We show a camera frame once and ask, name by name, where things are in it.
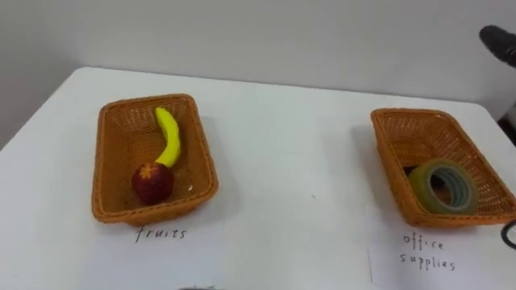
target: yellow banana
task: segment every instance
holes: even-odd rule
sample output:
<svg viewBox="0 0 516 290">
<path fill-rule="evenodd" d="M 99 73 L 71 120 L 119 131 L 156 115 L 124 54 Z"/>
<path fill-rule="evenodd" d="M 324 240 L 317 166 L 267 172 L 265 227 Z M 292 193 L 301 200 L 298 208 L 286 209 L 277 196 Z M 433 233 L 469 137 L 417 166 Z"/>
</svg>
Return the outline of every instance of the yellow banana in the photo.
<svg viewBox="0 0 516 290">
<path fill-rule="evenodd" d="M 176 163 L 177 157 L 179 157 L 179 154 L 181 153 L 179 126 L 172 114 L 164 108 L 157 107 L 155 116 L 167 143 L 160 157 L 156 159 L 156 162 L 171 168 Z"/>
</svg>

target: tape roll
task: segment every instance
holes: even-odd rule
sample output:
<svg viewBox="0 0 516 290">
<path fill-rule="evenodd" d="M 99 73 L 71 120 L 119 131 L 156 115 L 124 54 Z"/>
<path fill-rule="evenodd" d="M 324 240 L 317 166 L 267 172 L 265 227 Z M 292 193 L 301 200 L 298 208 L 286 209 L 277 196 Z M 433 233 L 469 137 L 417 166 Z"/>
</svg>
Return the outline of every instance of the tape roll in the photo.
<svg viewBox="0 0 516 290">
<path fill-rule="evenodd" d="M 439 198 L 432 185 L 441 180 L 449 192 L 447 202 Z M 409 182 L 419 203 L 431 213 L 472 214 L 478 205 L 478 192 L 472 178 L 456 162 L 433 159 L 409 174 Z"/>
</svg>

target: red apple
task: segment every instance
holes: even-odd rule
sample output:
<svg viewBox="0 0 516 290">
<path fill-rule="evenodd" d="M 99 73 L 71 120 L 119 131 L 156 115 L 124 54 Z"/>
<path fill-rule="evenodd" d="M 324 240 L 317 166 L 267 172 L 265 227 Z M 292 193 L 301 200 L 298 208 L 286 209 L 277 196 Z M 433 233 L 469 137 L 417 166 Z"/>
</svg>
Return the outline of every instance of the red apple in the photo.
<svg viewBox="0 0 516 290">
<path fill-rule="evenodd" d="M 144 205 L 155 205 L 172 193 L 174 176 L 169 168 L 159 163 L 145 163 L 136 169 L 131 183 L 139 200 Z"/>
</svg>

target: orange wicker basket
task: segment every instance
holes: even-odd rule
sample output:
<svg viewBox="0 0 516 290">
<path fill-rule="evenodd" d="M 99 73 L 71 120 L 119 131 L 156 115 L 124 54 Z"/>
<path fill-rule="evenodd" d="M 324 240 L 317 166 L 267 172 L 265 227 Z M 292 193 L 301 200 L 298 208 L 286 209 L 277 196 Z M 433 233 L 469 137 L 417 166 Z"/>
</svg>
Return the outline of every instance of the orange wicker basket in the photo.
<svg viewBox="0 0 516 290">
<path fill-rule="evenodd" d="M 412 226 L 455 228 L 505 223 L 516 218 L 516 200 L 459 123 L 437 110 L 379 109 L 371 113 L 380 153 L 397 207 Z M 404 168 L 433 158 L 463 166 L 480 200 L 473 215 L 433 214 L 415 198 Z"/>
<path fill-rule="evenodd" d="M 177 120 L 181 155 L 173 166 L 174 187 L 162 204 L 144 206 L 131 189 L 139 165 L 153 161 L 164 149 L 154 109 L 164 107 Z M 98 117 L 92 212 L 100 222 L 143 226 L 184 215 L 210 199 L 218 188 L 214 163 L 195 101 L 171 94 L 122 100 L 104 106 Z"/>
</svg>

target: basket rim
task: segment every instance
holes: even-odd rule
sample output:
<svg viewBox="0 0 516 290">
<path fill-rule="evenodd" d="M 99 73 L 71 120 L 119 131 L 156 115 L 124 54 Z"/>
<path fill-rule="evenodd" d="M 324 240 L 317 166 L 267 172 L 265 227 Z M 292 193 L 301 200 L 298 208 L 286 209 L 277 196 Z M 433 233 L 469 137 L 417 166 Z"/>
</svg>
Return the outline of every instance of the basket rim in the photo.
<svg viewBox="0 0 516 290">
<path fill-rule="evenodd" d="M 403 114 L 431 114 L 431 115 L 440 115 L 443 118 L 446 118 L 454 127 L 454 129 L 460 134 L 461 138 L 464 139 L 464 141 L 473 148 L 476 152 L 478 152 L 478 158 L 480 161 L 485 165 L 488 173 L 495 179 L 496 182 L 499 183 L 504 193 L 509 197 L 513 205 L 516 206 L 516 198 L 514 194 L 507 188 L 506 184 L 501 180 L 500 176 L 494 171 L 494 169 L 491 167 L 491 164 L 488 162 L 488 160 L 485 158 L 485 156 L 481 153 L 481 151 L 478 149 L 478 147 L 475 145 L 475 143 L 469 138 L 469 136 L 464 132 L 460 124 L 457 122 L 457 120 L 451 116 L 449 113 L 444 112 L 442 110 L 430 110 L 430 109 L 409 109 L 409 108 L 380 108 L 373 110 L 371 112 L 371 119 L 373 124 L 375 125 L 374 130 L 378 130 L 378 133 L 384 138 L 387 138 L 387 134 L 385 133 L 385 128 L 381 122 L 381 119 L 386 114 L 391 113 L 403 113 Z M 386 142 L 387 147 L 389 149 L 389 154 L 394 158 L 396 162 L 396 166 L 400 172 L 403 171 L 403 167 L 400 163 L 399 158 L 396 157 L 396 154 L 394 152 L 394 149 L 391 145 L 391 143 Z M 493 215 L 453 215 L 453 214 L 437 214 L 437 213 L 429 213 L 426 210 L 423 209 L 422 205 L 419 203 L 417 198 L 414 195 L 414 191 L 412 190 L 412 187 L 410 186 L 410 182 L 406 175 L 403 175 L 403 184 L 406 189 L 409 190 L 411 194 L 403 194 L 405 198 L 408 197 L 407 201 L 410 203 L 410 207 L 400 207 L 400 210 L 402 211 L 403 215 L 406 214 L 410 215 L 411 219 L 418 219 L 418 218 L 424 218 L 426 221 L 431 222 L 434 221 L 446 221 L 446 220 L 453 220 L 453 221 L 509 221 L 516 218 L 516 210 L 513 213 L 503 213 L 498 214 L 496 216 Z"/>
<path fill-rule="evenodd" d="M 96 184 L 98 184 L 98 179 L 100 176 L 102 176 L 102 165 L 103 165 L 103 154 L 104 152 L 100 150 L 104 145 L 104 126 L 105 123 L 103 120 L 105 119 L 107 115 L 107 111 L 110 108 L 117 107 L 123 104 L 127 103 L 140 103 L 140 102 L 149 102 L 149 101 L 156 101 L 156 100 L 171 100 L 171 99 L 182 99 L 183 101 L 187 102 L 189 111 L 191 115 L 193 116 L 193 121 L 195 123 L 194 129 L 195 129 L 195 136 L 197 136 L 199 146 L 204 149 L 203 158 L 205 160 L 206 166 L 208 167 L 208 187 L 206 190 L 195 194 L 190 197 L 186 197 L 180 200 L 176 200 L 173 202 L 168 203 L 161 203 L 158 205 L 151 205 L 151 206 L 143 206 L 138 209 L 129 209 L 129 210 L 121 210 L 117 212 L 107 212 L 103 209 L 102 206 L 102 200 L 101 200 L 101 192 L 99 188 L 97 188 Z M 125 217 L 131 216 L 132 219 L 137 218 L 139 215 L 143 213 L 149 213 L 153 212 L 156 214 L 159 213 L 166 213 L 170 209 L 178 209 L 181 207 L 190 208 L 193 206 L 196 206 L 203 201 L 206 201 L 210 199 L 213 195 L 215 195 L 216 191 L 218 189 L 218 180 L 217 175 L 214 170 L 214 161 L 211 158 L 211 153 L 209 151 L 209 147 L 206 141 L 206 136 L 204 135 L 202 124 L 200 122 L 200 116 L 198 114 L 198 108 L 197 104 L 195 103 L 195 100 L 192 96 L 185 94 L 185 93 L 170 93 L 165 95 L 159 95 L 159 96 L 151 96 L 151 97 L 136 97 L 136 98 L 130 98 L 130 99 L 123 99 L 118 101 L 110 102 L 106 105 L 104 105 L 99 112 L 98 116 L 98 129 L 97 129 L 97 146 L 95 148 L 95 163 L 94 163 L 94 178 L 93 178 L 93 188 L 92 188 L 92 196 L 91 196 L 91 202 L 92 202 L 92 211 L 94 216 L 101 222 L 127 222 L 127 219 Z"/>
</svg>

